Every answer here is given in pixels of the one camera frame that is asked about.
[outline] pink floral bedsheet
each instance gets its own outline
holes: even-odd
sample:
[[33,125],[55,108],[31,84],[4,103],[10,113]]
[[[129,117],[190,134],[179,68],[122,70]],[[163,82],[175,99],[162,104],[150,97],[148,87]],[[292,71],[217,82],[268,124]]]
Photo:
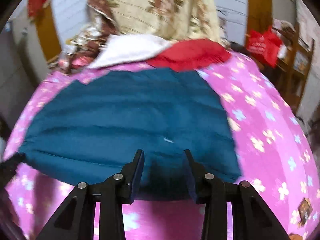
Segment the pink floral bedsheet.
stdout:
[[[54,72],[41,83],[21,114],[9,139],[8,158],[23,142],[33,117],[73,80],[89,83],[110,71],[140,71],[146,63],[119,65],[110,69],[84,70],[72,77]],[[304,237],[319,222],[320,189],[313,155],[289,106],[277,90],[246,56],[233,53],[223,64],[211,64],[198,71],[220,95],[236,141],[243,177],[251,182],[288,233]],[[28,239],[41,228],[72,190],[72,186],[51,179],[26,164],[7,189]],[[308,197],[313,212],[307,225],[298,228],[298,206]],[[99,238],[99,206],[96,208],[94,239]],[[174,202],[135,201],[123,205],[128,240],[195,240],[200,238],[204,207],[191,200]],[[228,238],[232,239],[231,206],[228,205]]]

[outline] red plastic bag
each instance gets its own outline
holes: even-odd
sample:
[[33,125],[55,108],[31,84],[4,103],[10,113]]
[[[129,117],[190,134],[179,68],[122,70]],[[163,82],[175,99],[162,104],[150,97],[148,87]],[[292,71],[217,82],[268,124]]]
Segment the red plastic bag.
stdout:
[[269,27],[263,34],[251,30],[246,49],[260,63],[275,67],[281,44],[281,39]]

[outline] blue fabric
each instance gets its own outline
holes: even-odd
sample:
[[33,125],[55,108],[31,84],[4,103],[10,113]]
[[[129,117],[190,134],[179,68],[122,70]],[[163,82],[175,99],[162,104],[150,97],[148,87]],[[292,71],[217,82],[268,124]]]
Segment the blue fabric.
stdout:
[[116,71],[62,90],[36,115],[20,147],[26,163],[76,185],[104,181],[145,152],[139,199],[188,197],[182,156],[224,181],[240,175],[219,96],[195,72]]

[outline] white cloth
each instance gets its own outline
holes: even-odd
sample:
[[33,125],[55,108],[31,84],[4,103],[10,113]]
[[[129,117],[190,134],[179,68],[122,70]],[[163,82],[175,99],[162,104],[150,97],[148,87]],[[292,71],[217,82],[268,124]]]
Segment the white cloth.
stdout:
[[155,57],[170,46],[169,41],[151,34],[110,35],[105,48],[86,68],[143,61]]

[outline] silver bolt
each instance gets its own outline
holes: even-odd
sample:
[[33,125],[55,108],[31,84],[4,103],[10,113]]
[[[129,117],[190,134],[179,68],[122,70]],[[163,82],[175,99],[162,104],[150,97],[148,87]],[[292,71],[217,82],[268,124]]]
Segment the silver bolt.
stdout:
[[207,173],[204,177],[206,179],[214,179],[214,175],[212,173]]
[[241,182],[242,187],[250,187],[250,182],[244,180]]
[[85,182],[80,182],[79,184],[78,184],[78,188],[79,189],[83,189],[83,188],[85,188],[87,186],[87,184],[85,183]]
[[123,178],[123,175],[121,173],[117,173],[117,174],[113,175],[113,178],[115,180],[121,180]]

